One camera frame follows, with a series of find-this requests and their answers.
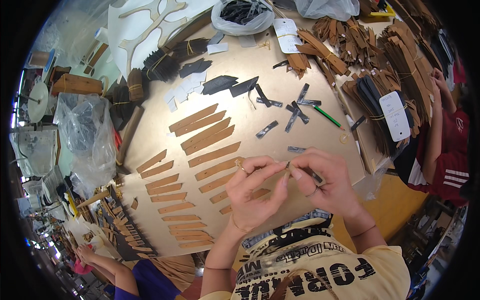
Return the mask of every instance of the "bracelet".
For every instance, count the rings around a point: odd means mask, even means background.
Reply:
[[[252,228],[251,230],[244,230],[244,229],[241,229],[237,226],[237,224],[235,224],[235,221],[233,220],[233,213],[230,215],[230,220],[232,221],[232,225],[235,229],[238,229],[239,231],[243,232],[243,233],[250,233],[252,231],[254,231],[256,229],[256,227]]]

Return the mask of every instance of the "fingernail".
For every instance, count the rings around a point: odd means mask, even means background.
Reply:
[[[292,173],[293,178],[295,178],[295,180],[299,180],[301,178],[300,171],[298,171],[294,165],[290,165],[289,169],[290,169],[290,172]]]
[[[283,185],[283,186],[287,186],[289,179],[290,179],[290,172],[287,171],[287,172],[283,175],[282,185]]]

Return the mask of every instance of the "small white label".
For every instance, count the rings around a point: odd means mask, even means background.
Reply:
[[[399,142],[410,136],[407,114],[397,92],[391,92],[379,99],[380,107],[394,142]]]
[[[274,19],[273,27],[283,53],[301,53],[298,51],[297,46],[295,46],[303,45],[297,36],[295,21],[291,19]]]

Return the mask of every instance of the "hair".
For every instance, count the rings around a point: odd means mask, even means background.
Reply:
[[[315,278],[317,278],[320,283],[322,283],[323,286],[327,288],[327,290],[330,292],[332,295],[333,299],[339,300],[338,296],[336,293],[333,291],[332,287],[325,282],[323,278],[321,278],[317,273],[309,270],[309,269],[295,269],[290,274],[288,274],[276,287],[275,291],[273,292],[272,296],[270,296],[269,300],[283,300],[286,298],[286,291],[288,285],[293,281],[293,278],[295,276],[298,276],[300,272],[308,272],[312,274]]]

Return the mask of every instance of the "white stripe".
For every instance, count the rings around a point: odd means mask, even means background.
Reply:
[[[457,178],[457,177],[453,177],[453,176],[448,176],[448,175],[445,175],[445,179],[449,179],[449,180],[453,180],[453,181],[457,181],[457,182],[461,182],[461,183],[467,182],[466,179],[461,179],[461,178]]]
[[[428,185],[427,181],[423,177],[421,166],[417,159],[415,159],[413,162],[412,171],[410,171],[410,176],[408,177],[408,183],[413,185]]]
[[[449,170],[449,169],[446,169],[446,170],[445,170],[445,173],[450,173],[450,174],[454,174],[454,175],[458,175],[458,176],[463,176],[463,177],[470,177],[470,176],[468,175],[468,173],[459,172],[459,171],[453,171],[453,170]]]
[[[456,188],[461,188],[462,186],[459,185],[459,184],[456,184],[456,183],[453,183],[453,182],[449,182],[449,181],[444,181],[444,184],[447,184],[447,185],[451,185],[451,186],[454,186]]]

